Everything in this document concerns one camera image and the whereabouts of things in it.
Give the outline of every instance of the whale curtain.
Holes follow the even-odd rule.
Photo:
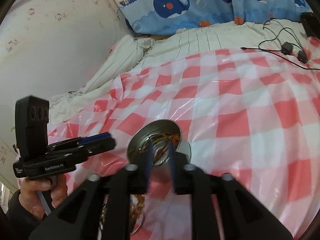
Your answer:
[[[172,35],[215,23],[299,21],[311,11],[305,0],[114,0],[132,33]]]

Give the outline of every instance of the black sleeve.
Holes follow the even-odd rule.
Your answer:
[[[19,195],[20,190],[14,193],[9,201],[9,209],[6,215],[10,223],[17,230],[21,240],[28,240],[29,235],[40,224],[40,221],[21,206]]]

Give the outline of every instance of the white wall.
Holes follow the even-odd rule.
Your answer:
[[[125,34],[108,0],[17,0],[0,25],[3,142],[9,147],[15,143],[17,99],[29,94],[48,99],[78,90]]]

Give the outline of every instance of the black object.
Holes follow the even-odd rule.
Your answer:
[[[307,54],[303,51],[303,50],[300,50],[298,52],[298,60],[304,64],[306,64],[308,62],[308,57],[307,57]]]
[[[285,55],[291,55],[293,51],[293,45],[285,42],[282,46],[281,46],[281,52]]]
[[[29,96],[16,103],[15,123],[19,160],[13,164],[17,178],[48,179],[52,188],[59,174],[74,171],[76,164],[89,156],[113,150],[116,141],[109,133],[91,137],[78,137],[48,145],[47,124],[49,102]],[[51,191],[38,192],[41,203],[49,215],[52,207]]]
[[[302,23],[308,37],[316,37],[320,39],[320,23],[314,13],[302,13],[300,16],[300,22]]]
[[[188,164],[185,155],[170,149],[170,169],[175,193],[191,195],[192,239],[220,239],[212,195],[219,201],[225,240],[292,240],[290,232],[231,174],[216,177]],[[105,195],[107,211],[102,240],[129,240],[130,194],[145,194],[154,153],[140,154],[115,175],[92,174],[39,227],[29,240],[97,239]]]

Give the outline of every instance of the human hand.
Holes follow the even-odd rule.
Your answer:
[[[19,195],[19,202],[28,212],[33,216],[42,220],[44,216],[44,208],[41,204],[36,191],[50,190],[51,184],[47,179],[29,180],[25,178],[21,184],[21,190]],[[56,208],[64,201],[67,196],[68,186],[67,179],[64,174],[58,175],[57,185],[51,190],[52,206]]]

